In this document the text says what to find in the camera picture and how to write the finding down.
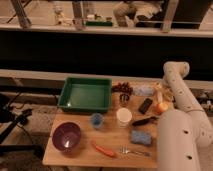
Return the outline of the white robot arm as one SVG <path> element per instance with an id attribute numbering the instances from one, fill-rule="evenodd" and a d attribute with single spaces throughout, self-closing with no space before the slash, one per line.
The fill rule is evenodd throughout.
<path id="1" fill-rule="evenodd" d="M 213 125 L 183 80 L 189 64 L 166 62 L 163 70 L 177 108 L 163 112 L 157 123 L 157 171 L 201 171 L 197 148 L 213 142 Z"/>

